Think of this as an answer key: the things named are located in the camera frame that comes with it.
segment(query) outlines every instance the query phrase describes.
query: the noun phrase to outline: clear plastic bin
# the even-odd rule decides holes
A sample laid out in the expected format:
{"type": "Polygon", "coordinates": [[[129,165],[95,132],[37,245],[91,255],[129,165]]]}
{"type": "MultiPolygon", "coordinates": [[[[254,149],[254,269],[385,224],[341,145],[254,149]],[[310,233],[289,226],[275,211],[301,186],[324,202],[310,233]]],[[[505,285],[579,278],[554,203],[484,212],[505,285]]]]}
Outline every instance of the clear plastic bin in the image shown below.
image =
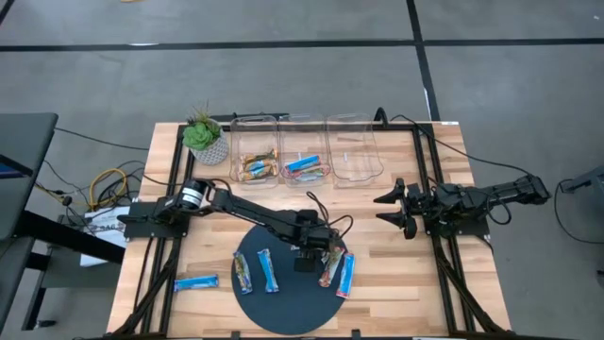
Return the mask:
{"type": "Polygon", "coordinates": [[[365,113],[327,118],[327,146],[337,188],[368,185],[384,171],[372,123],[365,113]]]}
{"type": "Polygon", "coordinates": [[[325,183],[331,166],[323,118],[310,114],[282,116],[279,119],[279,140],[281,176],[287,186],[311,187],[325,183]],[[292,171],[296,163],[303,160],[313,162],[307,163],[309,167],[304,170],[292,171]]]}
{"type": "Polygon", "coordinates": [[[239,182],[243,189],[277,186],[280,150],[275,117],[258,115],[233,119],[230,123],[230,141],[231,179],[239,182]]]}

